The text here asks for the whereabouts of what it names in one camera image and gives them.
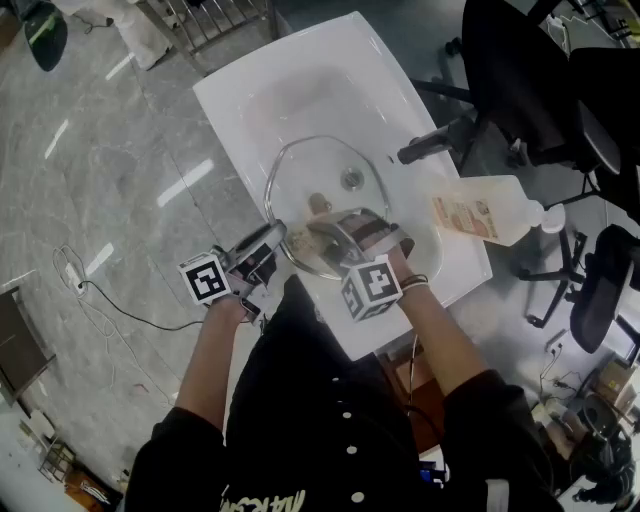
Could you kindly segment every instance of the electrical outlet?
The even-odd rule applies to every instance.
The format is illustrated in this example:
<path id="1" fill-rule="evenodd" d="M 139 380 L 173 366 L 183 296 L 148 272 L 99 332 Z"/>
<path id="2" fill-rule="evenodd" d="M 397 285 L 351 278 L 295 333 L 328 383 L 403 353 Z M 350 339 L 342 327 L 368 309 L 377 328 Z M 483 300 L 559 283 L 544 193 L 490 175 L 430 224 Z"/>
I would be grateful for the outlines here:
<path id="1" fill-rule="evenodd" d="M 85 290 L 84 288 L 80 287 L 80 275 L 76 271 L 76 268 L 71 263 L 67 263 L 67 265 L 64 267 L 64 271 L 69 277 L 69 282 L 71 283 L 71 286 L 73 286 L 76 294 L 83 295 Z"/>

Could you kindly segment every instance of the white box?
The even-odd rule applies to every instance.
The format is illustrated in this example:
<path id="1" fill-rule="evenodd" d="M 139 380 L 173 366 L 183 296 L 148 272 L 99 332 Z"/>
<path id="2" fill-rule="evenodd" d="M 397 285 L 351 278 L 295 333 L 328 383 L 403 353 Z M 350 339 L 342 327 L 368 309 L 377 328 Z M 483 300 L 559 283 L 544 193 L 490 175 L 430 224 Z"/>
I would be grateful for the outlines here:
<path id="1" fill-rule="evenodd" d="M 387 255 L 351 267 L 342 280 L 342 297 L 356 322 L 381 315 L 398 302 L 402 290 Z"/>

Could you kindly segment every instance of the marble floor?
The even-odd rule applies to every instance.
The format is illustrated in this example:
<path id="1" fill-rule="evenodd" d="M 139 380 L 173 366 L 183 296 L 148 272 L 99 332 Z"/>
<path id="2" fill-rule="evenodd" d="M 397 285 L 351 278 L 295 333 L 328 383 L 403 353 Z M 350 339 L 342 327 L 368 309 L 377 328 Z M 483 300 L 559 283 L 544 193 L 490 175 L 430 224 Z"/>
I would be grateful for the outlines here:
<path id="1" fill-rule="evenodd" d="M 169 56 L 148 72 L 131 61 L 107 79 L 128 55 L 117 30 L 85 35 L 77 19 L 68 24 L 67 47 L 50 73 L 37 67 L 22 37 L 0 56 L 0 290 L 20 285 L 57 355 L 26 400 L 89 467 L 113 478 L 166 414 L 198 326 L 162 332 L 89 292 L 87 302 L 115 321 L 151 380 L 117 335 L 107 354 L 104 337 L 63 287 L 54 248 L 68 245 L 70 260 L 72 250 L 87 272 L 110 253 L 90 278 L 126 311 L 182 325 L 202 319 L 204 309 L 193 305 L 176 265 L 213 244 L 231 247 L 262 218 L 196 100 L 191 87 L 199 77 L 184 60 Z M 220 67 L 269 40 L 260 21 L 204 60 Z M 238 350 L 257 334 L 242 326 Z"/>
<path id="2" fill-rule="evenodd" d="M 532 2 L 520 3 L 526 9 Z M 445 59 L 441 52 L 460 32 L 464 0 L 288 4 L 293 2 L 282 1 L 282 14 L 294 30 L 358 9 L 409 74 L 465 85 L 461 59 Z M 593 25 L 570 25 L 574 45 L 580 40 L 610 44 Z M 149 72 L 129 62 L 107 79 L 127 49 L 115 29 L 83 31 L 80 22 L 69 20 L 65 54 L 48 74 L 37 68 L 20 37 L 0 56 L 0 291 L 20 285 L 25 308 L 57 354 L 56 363 L 28 390 L 27 400 L 52 419 L 89 467 L 113 479 L 130 467 L 153 424 L 166 414 L 198 327 L 158 331 L 118 314 L 91 291 L 86 300 L 114 320 L 134 359 L 117 335 L 105 340 L 97 332 L 62 286 L 53 266 L 54 249 L 68 245 L 85 268 L 97 267 L 91 279 L 125 310 L 179 325 L 201 319 L 203 311 L 193 306 L 176 265 L 214 243 L 230 247 L 262 219 L 196 101 L 191 87 L 198 76 L 185 62 L 170 56 Z M 260 22 L 229 36 L 204 57 L 220 67 L 268 41 L 266 23 Z M 426 101 L 437 123 L 458 108 L 438 98 Z M 471 171 L 512 174 L 504 162 L 504 140 L 490 130 Z M 566 197 L 580 187 L 577 173 L 558 166 L 525 167 L 516 174 L 529 197 L 541 201 Z M 195 175 L 202 177 L 192 183 Z M 605 210 L 598 199 L 568 211 L 570 222 L 591 236 L 591 244 L 607 222 L 628 221 L 615 208 Z M 535 394 L 542 347 L 567 327 L 569 305 L 563 304 L 545 330 L 533 329 L 523 313 L 527 308 L 541 312 L 553 285 L 521 283 L 511 267 L 527 260 L 534 266 L 546 262 L 552 269 L 558 251 L 552 237 L 536 233 L 510 249 L 487 249 L 494 279 L 450 310 L 508 380 Z M 73 261 L 75 256 L 68 254 Z M 100 318 L 94 321 L 102 328 Z M 241 327 L 230 389 L 257 335 L 255 328 Z M 588 356 L 570 336 L 565 345 L 557 365 L 562 373 L 584 374 L 610 351 L 603 347 Z M 619 345 L 624 352 L 625 340 Z"/>

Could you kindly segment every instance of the white sink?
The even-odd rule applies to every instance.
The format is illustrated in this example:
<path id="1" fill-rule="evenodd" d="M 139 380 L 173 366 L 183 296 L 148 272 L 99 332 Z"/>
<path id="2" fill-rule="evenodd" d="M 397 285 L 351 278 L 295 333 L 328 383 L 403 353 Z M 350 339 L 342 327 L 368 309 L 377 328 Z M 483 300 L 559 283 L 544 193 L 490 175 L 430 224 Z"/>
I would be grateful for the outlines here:
<path id="1" fill-rule="evenodd" d="M 389 195 L 387 218 L 414 238 L 411 266 L 429 276 L 443 305 L 492 276 L 481 240 L 432 225 L 430 188 L 458 179 L 449 154 L 409 166 L 397 162 L 401 147 L 435 125 L 395 58 L 359 13 L 275 41 L 216 71 L 194 90 L 263 215 L 265 184 L 282 147 L 302 137 L 331 135 L 376 167 Z M 271 201 L 274 214 L 290 228 L 311 218 L 307 200 L 313 192 L 323 193 L 333 211 L 367 206 L 385 213 L 379 187 L 362 161 L 339 146 L 316 139 L 294 146 L 285 156 Z M 340 185 L 340 172 L 347 167 L 363 170 L 364 186 L 357 192 Z M 319 259 L 314 266 L 320 266 Z M 410 329 L 398 307 L 354 323 L 338 281 L 298 273 L 351 359 Z"/>

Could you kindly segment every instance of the metal rack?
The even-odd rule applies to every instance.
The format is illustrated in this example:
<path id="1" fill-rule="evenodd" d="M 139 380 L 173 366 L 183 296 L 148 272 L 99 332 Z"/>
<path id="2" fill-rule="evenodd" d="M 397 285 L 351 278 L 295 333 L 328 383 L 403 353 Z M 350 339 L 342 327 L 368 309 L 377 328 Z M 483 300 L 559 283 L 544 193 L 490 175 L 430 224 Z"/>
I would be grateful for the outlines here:
<path id="1" fill-rule="evenodd" d="M 176 32 L 166 25 L 146 0 L 141 0 L 136 5 L 202 76 L 207 76 L 213 70 L 206 71 L 194 56 L 239 28 L 267 18 L 271 37 L 278 38 L 272 0 L 205 0 L 196 8 L 191 7 L 186 0 L 165 0 L 165 2 L 176 17 L 178 23 L 176 31 L 186 38 L 188 46 L 183 44 Z"/>
<path id="2" fill-rule="evenodd" d="M 75 459 L 75 454 L 69 449 L 66 443 L 56 439 L 51 443 L 51 447 L 38 471 L 50 482 L 54 482 L 55 480 L 64 482 L 66 476 L 73 469 Z"/>

